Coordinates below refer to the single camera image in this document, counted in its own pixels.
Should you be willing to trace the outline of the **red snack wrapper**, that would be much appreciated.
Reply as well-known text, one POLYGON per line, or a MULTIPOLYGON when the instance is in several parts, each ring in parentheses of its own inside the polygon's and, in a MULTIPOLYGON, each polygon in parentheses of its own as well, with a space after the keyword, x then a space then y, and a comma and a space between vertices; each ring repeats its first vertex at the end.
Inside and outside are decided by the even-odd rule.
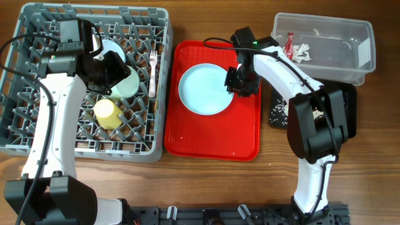
POLYGON ((294 37, 293 32, 289 32, 287 34, 287 41, 284 47, 284 54, 290 60, 292 60, 294 56, 293 37, 294 37))

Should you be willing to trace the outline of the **white plastic fork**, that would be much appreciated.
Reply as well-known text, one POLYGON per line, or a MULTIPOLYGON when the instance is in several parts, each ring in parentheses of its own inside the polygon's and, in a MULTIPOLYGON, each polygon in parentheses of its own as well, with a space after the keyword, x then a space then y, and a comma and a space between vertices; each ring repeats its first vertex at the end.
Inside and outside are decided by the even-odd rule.
POLYGON ((158 54, 156 51, 151 51, 149 57, 151 66, 150 82, 149 82, 149 97, 154 98, 156 95, 156 66, 158 63, 158 54))

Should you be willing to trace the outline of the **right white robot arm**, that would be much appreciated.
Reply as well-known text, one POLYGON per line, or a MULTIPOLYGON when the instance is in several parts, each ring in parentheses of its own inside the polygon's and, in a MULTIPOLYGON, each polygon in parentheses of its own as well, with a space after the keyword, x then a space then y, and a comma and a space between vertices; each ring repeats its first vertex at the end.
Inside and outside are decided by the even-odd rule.
POLYGON ((306 224, 327 216, 329 173, 349 138, 343 92, 305 74, 270 36, 256 39, 244 27, 235 31, 230 42, 239 65, 228 69, 227 91, 249 97, 265 79, 288 106, 287 140, 299 159, 292 197, 294 219, 306 224))

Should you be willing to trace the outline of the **large light blue plate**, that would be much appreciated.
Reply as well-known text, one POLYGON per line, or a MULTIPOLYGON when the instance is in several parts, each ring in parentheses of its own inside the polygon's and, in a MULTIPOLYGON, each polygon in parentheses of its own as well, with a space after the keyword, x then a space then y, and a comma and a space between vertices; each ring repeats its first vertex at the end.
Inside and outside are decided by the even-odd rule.
POLYGON ((181 102, 188 110, 202 116, 222 112, 234 97, 224 85, 226 75, 225 69, 211 63, 190 67, 179 81, 178 94, 181 102))

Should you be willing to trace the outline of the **mint green bowl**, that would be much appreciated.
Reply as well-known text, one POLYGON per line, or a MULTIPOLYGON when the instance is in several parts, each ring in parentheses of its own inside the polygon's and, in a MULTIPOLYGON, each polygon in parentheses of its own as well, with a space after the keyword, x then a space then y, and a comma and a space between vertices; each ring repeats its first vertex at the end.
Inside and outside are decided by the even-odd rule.
POLYGON ((131 98, 138 92, 140 78, 131 66, 128 68, 131 70, 131 74, 111 88, 112 93, 109 96, 111 99, 131 98))

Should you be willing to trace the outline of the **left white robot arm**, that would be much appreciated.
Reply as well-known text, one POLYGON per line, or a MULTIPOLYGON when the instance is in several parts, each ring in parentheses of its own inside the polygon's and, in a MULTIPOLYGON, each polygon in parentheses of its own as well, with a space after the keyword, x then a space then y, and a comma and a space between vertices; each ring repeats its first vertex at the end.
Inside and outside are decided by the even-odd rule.
POLYGON ((104 199, 76 177, 75 143, 81 105, 90 85, 108 95, 131 71, 116 52, 93 43, 99 29, 75 18, 60 22, 56 47, 41 55, 31 81, 40 90, 34 141, 21 178, 4 197, 18 224, 137 224, 125 199, 104 199))

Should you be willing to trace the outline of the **wooden chopstick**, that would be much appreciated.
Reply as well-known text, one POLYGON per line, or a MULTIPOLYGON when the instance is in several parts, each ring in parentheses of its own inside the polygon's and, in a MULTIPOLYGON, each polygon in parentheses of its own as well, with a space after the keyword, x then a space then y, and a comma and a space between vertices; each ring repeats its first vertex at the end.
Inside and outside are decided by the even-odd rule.
POLYGON ((158 99, 155 99, 155 103, 154 103, 154 115, 156 115, 156 110, 158 108, 158 99))

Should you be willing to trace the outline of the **white tissue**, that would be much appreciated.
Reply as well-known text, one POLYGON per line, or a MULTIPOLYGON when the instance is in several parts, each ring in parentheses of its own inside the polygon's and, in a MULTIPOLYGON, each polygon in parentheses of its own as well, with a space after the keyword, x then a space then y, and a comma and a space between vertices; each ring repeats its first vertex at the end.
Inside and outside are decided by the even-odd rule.
POLYGON ((294 47, 294 56, 292 61, 297 63, 301 63, 302 61, 310 61, 311 57, 309 55, 309 45, 301 44, 301 45, 293 45, 294 47))

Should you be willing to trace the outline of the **light blue bowl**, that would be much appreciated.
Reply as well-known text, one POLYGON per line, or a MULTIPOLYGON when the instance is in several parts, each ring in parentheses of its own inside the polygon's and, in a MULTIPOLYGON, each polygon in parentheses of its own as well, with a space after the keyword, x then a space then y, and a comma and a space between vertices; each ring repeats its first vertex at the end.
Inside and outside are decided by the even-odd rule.
POLYGON ((100 54, 95 56, 95 59, 103 60, 104 55, 108 53, 109 51, 115 52, 119 55, 119 57, 122 59, 122 61, 125 63, 126 62, 126 57, 123 49, 114 41, 108 40, 108 39, 103 39, 102 40, 102 51, 100 54))

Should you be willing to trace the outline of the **yellow plastic cup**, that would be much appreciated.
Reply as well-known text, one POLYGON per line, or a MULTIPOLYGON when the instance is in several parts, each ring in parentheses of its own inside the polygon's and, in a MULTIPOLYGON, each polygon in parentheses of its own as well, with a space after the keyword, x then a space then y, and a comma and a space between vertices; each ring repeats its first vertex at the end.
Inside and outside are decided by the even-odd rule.
POLYGON ((119 116, 123 112, 109 99, 102 99, 94 105, 94 114, 104 129, 116 129, 123 122, 119 116))

